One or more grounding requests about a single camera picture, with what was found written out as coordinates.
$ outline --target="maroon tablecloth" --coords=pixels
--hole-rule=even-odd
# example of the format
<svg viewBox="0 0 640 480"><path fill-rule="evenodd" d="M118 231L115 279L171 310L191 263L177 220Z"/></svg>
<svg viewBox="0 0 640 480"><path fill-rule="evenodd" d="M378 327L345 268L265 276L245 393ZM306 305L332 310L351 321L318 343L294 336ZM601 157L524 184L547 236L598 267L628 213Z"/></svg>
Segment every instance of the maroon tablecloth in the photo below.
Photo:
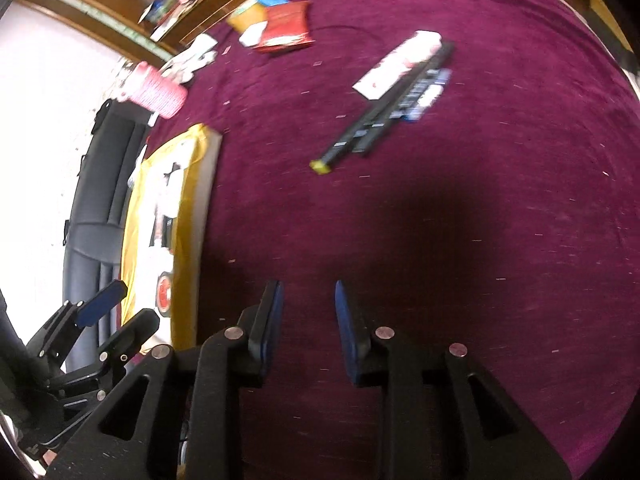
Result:
<svg viewBox="0 0 640 480"><path fill-rule="evenodd" d="M640 381L628 82L558 0L310 1L305 50L258 54L215 27L228 54L150 140L197 122L225 134L200 339L268 278L286 284L268 384L242 396L247 478L370 478L378 394L345 375L337 278L414 339L466 343L580 474ZM351 85L417 29L456 44L441 99L316 175L309 160L367 106Z"/></svg>

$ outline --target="yellow tip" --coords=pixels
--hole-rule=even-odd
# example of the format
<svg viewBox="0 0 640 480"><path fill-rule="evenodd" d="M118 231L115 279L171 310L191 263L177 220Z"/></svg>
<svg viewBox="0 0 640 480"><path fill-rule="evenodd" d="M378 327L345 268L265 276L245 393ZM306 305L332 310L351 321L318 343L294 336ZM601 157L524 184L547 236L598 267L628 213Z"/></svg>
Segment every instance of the yellow tip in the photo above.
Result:
<svg viewBox="0 0 640 480"><path fill-rule="evenodd" d="M322 160L312 160L309 163L309 166L318 175L326 175L327 173L329 173L331 171L331 168L329 168L324 162L322 162Z"/></svg>

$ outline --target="pink cylinder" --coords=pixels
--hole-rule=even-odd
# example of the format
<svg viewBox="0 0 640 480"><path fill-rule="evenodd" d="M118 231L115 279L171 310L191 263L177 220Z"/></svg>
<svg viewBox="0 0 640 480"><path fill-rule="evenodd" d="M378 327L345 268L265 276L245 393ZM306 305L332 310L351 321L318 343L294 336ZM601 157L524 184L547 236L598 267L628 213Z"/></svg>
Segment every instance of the pink cylinder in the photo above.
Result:
<svg viewBox="0 0 640 480"><path fill-rule="evenodd" d="M185 87L162 77L158 70L141 61L127 77L118 100L128 99L170 119L182 108L186 98Z"/></svg>

